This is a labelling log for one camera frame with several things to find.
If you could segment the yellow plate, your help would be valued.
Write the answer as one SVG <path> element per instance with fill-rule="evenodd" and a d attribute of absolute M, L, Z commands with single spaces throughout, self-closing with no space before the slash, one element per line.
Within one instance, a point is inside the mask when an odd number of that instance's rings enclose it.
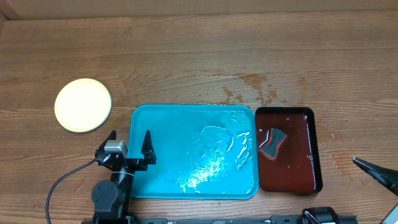
<path fill-rule="evenodd" d="M 65 85 L 56 97 L 54 112 L 60 125 L 74 133 L 92 131 L 108 118 L 112 99 L 99 81 L 81 78 Z"/>

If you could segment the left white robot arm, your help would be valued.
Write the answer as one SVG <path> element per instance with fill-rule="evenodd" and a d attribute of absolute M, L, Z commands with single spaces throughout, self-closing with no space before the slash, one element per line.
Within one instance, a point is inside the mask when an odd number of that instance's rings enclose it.
<path fill-rule="evenodd" d="M 95 162 L 111 171 L 109 180 L 98 182 L 92 192 L 94 203 L 93 223 L 140 223 L 140 219 L 129 210 L 132 184 L 137 171 L 147 171 L 156 163 L 150 131 L 144 136 L 142 158 L 129 159 L 124 141 L 116 139 L 116 131 L 95 152 Z"/>

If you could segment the red black sponge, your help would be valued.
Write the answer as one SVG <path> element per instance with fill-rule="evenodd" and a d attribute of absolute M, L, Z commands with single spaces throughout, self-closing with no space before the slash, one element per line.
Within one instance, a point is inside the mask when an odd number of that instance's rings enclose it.
<path fill-rule="evenodd" d="M 259 152 L 266 158 L 274 161 L 277 159 L 280 148 L 287 139 L 287 135 L 277 128 L 267 131 L 266 139 L 260 144 Z"/>

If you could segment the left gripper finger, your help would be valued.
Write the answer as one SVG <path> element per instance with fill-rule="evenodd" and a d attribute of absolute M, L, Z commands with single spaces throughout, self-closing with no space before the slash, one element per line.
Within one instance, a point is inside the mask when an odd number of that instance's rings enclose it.
<path fill-rule="evenodd" d="M 144 136 L 141 153 L 144 159 L 156 159 L 155 151 L 152 145 L 151 133 L 149 130 L 146 131 Z"/>
<path fill-rule="evenodd" d="M 115 130 L 112 130 L 111 133 L 109 134 L 109 136 L 108 136 L 108 137 L 103 141 L 103 143 L 99 146 L 98 150 L 99 150 L 99 151 L 103 151 L 103 150 L 104 150 L 104 147 L 105 147 L 105 145 L 106 145 L 106 143 L 107 143 L 108 141 L 116 140 L 116 136 L 117 136 L 116 131 L 115 131 Z"/>

